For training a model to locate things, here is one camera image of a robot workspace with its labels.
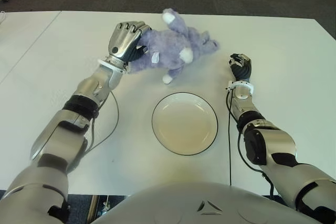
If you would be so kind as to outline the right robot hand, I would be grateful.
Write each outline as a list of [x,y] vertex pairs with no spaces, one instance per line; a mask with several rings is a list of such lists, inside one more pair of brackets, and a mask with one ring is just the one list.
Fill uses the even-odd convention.
[[251,76],[251,59],[245,54],[230,55],[229,65],[236,81],[249,82]]

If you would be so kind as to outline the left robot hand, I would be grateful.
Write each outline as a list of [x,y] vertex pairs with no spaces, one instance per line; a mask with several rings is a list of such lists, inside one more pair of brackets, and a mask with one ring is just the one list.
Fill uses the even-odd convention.
[[151,28],[144,22],[118,23],[109,41],[109,55],[106,61],[123,67],[129,62],[140,59],[145,46],[139,46],[138,42],[148,30]]

